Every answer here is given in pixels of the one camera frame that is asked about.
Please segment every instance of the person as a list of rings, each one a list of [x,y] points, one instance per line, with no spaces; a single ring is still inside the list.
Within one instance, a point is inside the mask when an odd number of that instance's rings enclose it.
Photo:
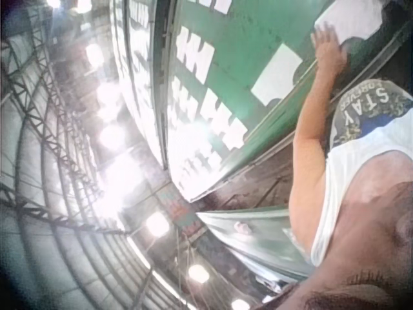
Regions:
[[[317,267],[262,309],[413,309],[413,98],[371,79],[340,99],[347,54],[331,26],[312,34],[317,73],[293,142],[290,221]]]

